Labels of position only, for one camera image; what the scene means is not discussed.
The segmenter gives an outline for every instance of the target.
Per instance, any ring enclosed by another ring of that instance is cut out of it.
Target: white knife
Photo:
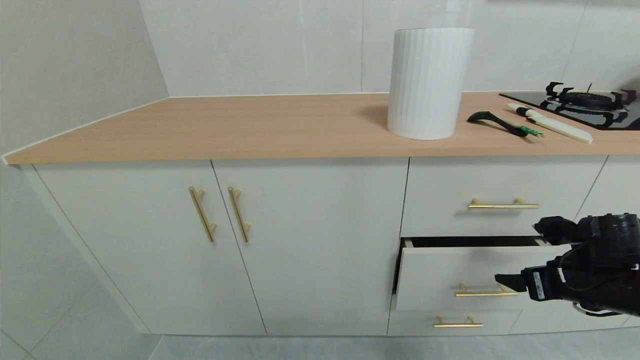
[[[518,115],[526,117],[527,120],[531,121],[534,124],[540,125],[551,131],[555,131],[556,133],[568,136],[578,141],[586,143],[591,143],[593,141],[593,137],[591,136],[591,134],[587,133],[586,131],[580,130],[577,127],[573,127],[571,125],[567,125],[564,122],[548,118],[541,113],[533,110],[532,108],[520,104],[515,104],[513,102],[509,103],[508,106]]]

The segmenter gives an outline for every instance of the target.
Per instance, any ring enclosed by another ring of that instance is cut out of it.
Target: gold bar handle
[[[484,326],[482,323],[475,322],[471,316],[467,316],[467,320],[469,320],[469,322],[463,322],[463,323],[445,323],[442,320],[442,316],[437,316],[436,319],[438,319],[438,322],[434,323],[433,327],[482,327]]]
[[[515,291],[507,290],[502,284],[498,284],[500,291],[467,291],[467,287],[461,282],[459,284],[460,290],[455,291],[453,294],[457,297],[476,297],[476,296],[515,296],[518,295]]]
[[[468,209],[513,209],[513,210],[521,210],[521,209],[540,209],[540,204],[529,204],[526,203],[521,198],[517,197],[512,204],[482,204],[480,200],[474,197],[471,200],[471,203],[467,205]]]
[[[209,221],[207,220],[207,215],[205,215],[204,210],[202,209],[202,205],[200,203],[200,198],[204,195],[204,190],[196,191],[196,188],[193,186],[189,187],[189,193],[191,194],[191,200],[193,200],[193,204],[198,211],[198,216],[200,216],[200,221],[202,221],[202,226],[204,226],[204,231],[207,233],[207,237],[210,242],[215,241],[216,239],[213,237],[213,232],[216,230],[216,224],[212,223],[209,225]]]
[[[231,198],[231,204],[234,206],[234,212],[236,213],[236,220],[238,221],[238,225],[240,225],[240,232],[242,233],[242,237],[245,243],[249,242],[249,236],[247,232],[251,227],[251,224],[244,223],[242,219],[242,214],[240,213],[240,209],[238,208],[238,198],[240,198],[240,189],[234,190],[233,186],[229,186],[227,189],[229,191],[229,197]]]

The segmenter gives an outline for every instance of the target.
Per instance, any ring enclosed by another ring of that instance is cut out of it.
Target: white cylindrical container
[[[418,140],[453,135],[473,37],[468,28],[396,31],[389,131]]]

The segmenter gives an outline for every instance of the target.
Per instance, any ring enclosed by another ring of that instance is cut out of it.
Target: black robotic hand
[[[569,243],[571,250],[546,265],[524,268],[520,274],[497,274],[497,282],[518,292],[528,291],[533,300],[573,302],[590,316],[640,316],[640,222],[636,215],[586,217],[578,224],[547,217],[534,228],[545,242]]]

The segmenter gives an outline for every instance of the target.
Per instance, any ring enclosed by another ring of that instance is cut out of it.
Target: sticker
[[[533,273],[533,281],[536,283],[536,291],[538,292],[538,299],[544,300],[545,299],[545,291],[542,290],[542,280],[540,279],[540,273],[539,272],[534,272]]]

